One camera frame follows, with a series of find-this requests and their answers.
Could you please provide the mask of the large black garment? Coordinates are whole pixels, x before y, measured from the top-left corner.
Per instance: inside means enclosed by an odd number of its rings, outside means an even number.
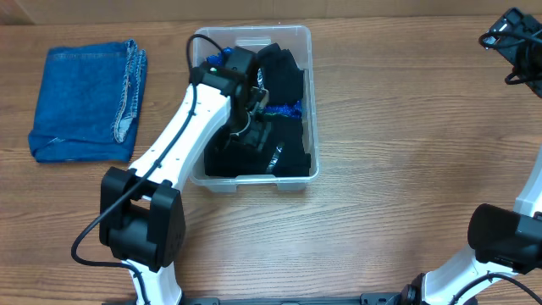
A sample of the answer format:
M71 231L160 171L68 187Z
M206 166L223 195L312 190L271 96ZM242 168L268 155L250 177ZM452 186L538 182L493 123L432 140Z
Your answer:
M272 158L272 171L266 175L276 177L308 176L311 168L311 155L305 152L302 143L303 127L300 119L279 115L267 116L272 132L285 143Z

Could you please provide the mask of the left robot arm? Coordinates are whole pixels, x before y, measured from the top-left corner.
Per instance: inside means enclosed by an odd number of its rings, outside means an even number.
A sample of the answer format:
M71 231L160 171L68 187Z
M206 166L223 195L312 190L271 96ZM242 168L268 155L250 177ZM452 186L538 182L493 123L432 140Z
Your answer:
M257 55L235 47L221 65L191 69L184 100L160 137L127 170L101 184L100 242L126 265L137 304L179 304L174 259L185 236L181 191L207 144L263 150L269 128L254 115L268 99L257 87Z

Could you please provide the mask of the blue denim jeans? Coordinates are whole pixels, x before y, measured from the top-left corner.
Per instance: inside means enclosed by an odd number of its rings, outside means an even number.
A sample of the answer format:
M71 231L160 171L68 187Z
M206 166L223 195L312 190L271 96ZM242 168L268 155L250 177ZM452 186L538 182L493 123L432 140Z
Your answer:
M33 128L38 163L127 162L134 152L147 54L129 39L47 53Z

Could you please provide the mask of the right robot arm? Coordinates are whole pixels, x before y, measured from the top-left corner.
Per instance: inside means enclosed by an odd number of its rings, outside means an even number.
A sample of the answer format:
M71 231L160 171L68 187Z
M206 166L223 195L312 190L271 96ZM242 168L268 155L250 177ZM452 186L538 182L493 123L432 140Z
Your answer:
M479 44L496 50L512 65L505 78L541 94L541 24L519 8L509 8ZM541 266L541 162L511 210L487 203L473 212L467 245L436 270L420 274L393 298L394 304L474 304L476 296L498 280L514 283Z

